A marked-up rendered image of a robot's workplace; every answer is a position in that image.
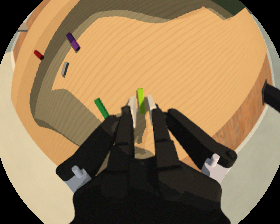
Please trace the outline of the purple rod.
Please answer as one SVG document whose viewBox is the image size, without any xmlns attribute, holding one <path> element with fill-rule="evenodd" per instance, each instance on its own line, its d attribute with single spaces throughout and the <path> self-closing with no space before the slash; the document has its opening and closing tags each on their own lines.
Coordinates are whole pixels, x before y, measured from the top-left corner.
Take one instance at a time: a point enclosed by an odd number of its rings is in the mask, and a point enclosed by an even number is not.
<svg viewBox="0 0 280 224">
<path fill-rule="evenodd" d="M 78 51 L 81 47 L 79 46 L 79 44 L 77 43 L 73 35 L 71 33 L 68 33 L 66 36 L 70 41 L 71 45 L 73 46 L 73 48 L 75 49 L 75 51 Z"/>
</svg>

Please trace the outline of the lime green rod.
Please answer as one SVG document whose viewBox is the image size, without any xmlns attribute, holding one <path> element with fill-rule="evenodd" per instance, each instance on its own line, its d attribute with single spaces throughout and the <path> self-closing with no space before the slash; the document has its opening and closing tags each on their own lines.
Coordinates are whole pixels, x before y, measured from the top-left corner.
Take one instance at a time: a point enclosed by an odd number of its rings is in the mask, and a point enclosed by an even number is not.
<svg viewBox="0 0 280 224">
<path fill-rule="evenodd" d="M 138 90 L 140 114 L 145 114 L 145 104 L 144 104 L 143 88 L 138 88 L 137 90 Z"/>
</svg>

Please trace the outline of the dark red rod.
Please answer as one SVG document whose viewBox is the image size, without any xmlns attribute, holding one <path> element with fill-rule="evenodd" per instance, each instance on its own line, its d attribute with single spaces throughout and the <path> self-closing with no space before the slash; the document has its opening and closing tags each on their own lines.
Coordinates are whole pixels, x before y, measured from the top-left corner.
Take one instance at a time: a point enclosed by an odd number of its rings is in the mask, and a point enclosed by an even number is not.
<svg viewBox="0 0 280 224">
<path fill-rule="evenodd" d="M 40 59 L 40 60 L 43 60 L 44 59 L 44 56 L 38 52 L 37 50 L 34 51 L 34 54 Z"/>
</svg>

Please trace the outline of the dark green rod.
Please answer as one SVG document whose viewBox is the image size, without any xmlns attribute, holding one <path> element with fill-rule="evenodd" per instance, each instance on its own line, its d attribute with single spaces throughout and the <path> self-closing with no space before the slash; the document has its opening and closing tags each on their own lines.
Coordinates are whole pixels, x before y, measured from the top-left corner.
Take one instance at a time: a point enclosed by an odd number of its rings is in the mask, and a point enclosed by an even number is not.
<svg viewBox="0 0 280 224">
<path fill-rule="evenodd" d="M 97 98 L 94 100 L 95 104 L 97 105 L 98 109 L 100 110 L 101 114 L 103 115 L 103 117 L 106 119 L 106 117 L 108 117 L 109 113 L 106 110 L 105 106 L 103 105 L 102 101 L 100 100 L 100 98 Z"/>
</svg>

